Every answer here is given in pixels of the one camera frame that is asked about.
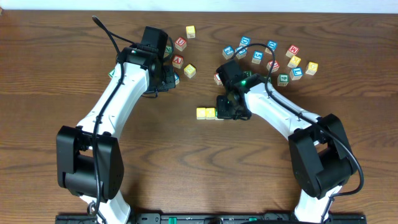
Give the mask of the yellow O block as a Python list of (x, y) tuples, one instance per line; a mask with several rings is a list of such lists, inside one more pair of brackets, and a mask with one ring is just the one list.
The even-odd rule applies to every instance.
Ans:
[(205, 115), (206, 115), (206, 119), (215, 119), (215, 117), (216, 117), (215, 108), (206, 108)]

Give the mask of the yellow C block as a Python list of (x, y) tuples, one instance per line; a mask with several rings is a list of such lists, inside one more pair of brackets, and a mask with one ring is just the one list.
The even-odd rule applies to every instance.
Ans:
[(196, 110), (197, 119), (206, 119), (206, 108), (197, 108)]

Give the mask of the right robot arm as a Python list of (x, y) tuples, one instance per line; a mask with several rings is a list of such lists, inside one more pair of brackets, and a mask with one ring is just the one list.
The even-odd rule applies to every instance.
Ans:
[(321, 117), (278, 93), (266, 78), (246, 76), (234, 60), (216, 70), (226, 89), (216, 99), (219, 119), (249, 119), (256, 114), (289, 142), (292, 170), (300, 188), (293, 214), (276, 215), (273, 222), (366, 223), (361, 215), (331, 215), (329, 209), (349, 178), (362, 173), (344, 127), (333, 114)]

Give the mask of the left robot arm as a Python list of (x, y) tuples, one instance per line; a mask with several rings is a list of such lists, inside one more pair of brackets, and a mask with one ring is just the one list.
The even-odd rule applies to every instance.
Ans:
[(164, 55), (170, 41), (163, 30), (146, 27), (141, 42), (117, 51), (111, 81), (92, 110), (75, 127), (60, 128), (58, 184), (88, 207), (86, 215), (58, 215), (56, 223), (130, 223), (133, 211), (120, 191), (124, 164), (119, 138), (140, 98), (157, 98), (175, 88)]

